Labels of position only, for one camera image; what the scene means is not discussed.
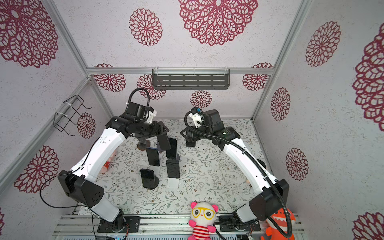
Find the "blue-edged black phone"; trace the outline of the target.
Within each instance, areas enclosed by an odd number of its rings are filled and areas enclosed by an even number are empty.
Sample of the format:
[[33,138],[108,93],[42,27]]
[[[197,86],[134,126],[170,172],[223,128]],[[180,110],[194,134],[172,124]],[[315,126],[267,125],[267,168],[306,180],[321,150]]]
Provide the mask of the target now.
[[160,166],[160,155],[156,148],[146,148],[147,158],[150,166]]

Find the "teal-edged black phone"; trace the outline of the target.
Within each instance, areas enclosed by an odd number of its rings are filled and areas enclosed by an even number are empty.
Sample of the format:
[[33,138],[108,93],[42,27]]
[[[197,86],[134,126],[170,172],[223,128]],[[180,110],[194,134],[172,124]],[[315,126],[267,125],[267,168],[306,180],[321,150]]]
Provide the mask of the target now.
[[169,138],[170,146],[171,148],[169,150],[166,150],[166,157],[170,160],[176,160],[177,159],[177,139]]

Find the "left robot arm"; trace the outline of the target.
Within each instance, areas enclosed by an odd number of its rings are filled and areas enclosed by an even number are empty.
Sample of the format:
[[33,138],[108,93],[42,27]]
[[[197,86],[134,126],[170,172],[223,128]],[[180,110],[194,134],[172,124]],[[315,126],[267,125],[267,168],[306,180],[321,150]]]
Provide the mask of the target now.
[[58,180],[66,195],[120,229],[124,221],[122,211],[108,200],[104,189],[95,181],[112,153],[129,137],[139,140],[156,137],[161,150],[171,148],[169,129],[163,122],[154,120],[156,115],[152,107],[128,103],[122,115],[112,117],[88,153],[70,171],[59,173]]

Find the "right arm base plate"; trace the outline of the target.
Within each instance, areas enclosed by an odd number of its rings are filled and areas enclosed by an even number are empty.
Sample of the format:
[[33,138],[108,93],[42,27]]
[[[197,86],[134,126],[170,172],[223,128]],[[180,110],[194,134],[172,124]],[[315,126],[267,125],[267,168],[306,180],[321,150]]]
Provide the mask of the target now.
[[249,224],[242,223],[234,216],[225,215],[219,216],[220,231],[221,232],[258,232],[261,226],[258,220],[253,220]]

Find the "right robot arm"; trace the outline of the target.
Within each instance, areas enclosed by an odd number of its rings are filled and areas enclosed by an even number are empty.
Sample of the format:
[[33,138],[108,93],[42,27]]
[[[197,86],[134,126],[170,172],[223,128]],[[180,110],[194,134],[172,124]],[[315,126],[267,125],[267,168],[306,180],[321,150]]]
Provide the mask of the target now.
[[230,157],[249,180],[255,197],[235,210],[237,218],[245,223],[251,220],[265,221],[278,210],[290,218],[286,201],[289,184],[284,179],[278,180],[248,150],[238,132],[226,127],[217,110],[203,112],[194,108],[184,116],[186,133],[183,135],[188,143],[201,139],[210,140],[215,146]]

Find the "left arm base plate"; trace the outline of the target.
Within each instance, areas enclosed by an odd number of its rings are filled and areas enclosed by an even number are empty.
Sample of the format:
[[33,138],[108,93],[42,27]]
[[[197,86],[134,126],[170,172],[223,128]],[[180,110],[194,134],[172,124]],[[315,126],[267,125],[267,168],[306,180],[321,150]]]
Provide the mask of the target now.
[[137,233],[141,217],[119,216],[113,222],[100,219],[97,233]]

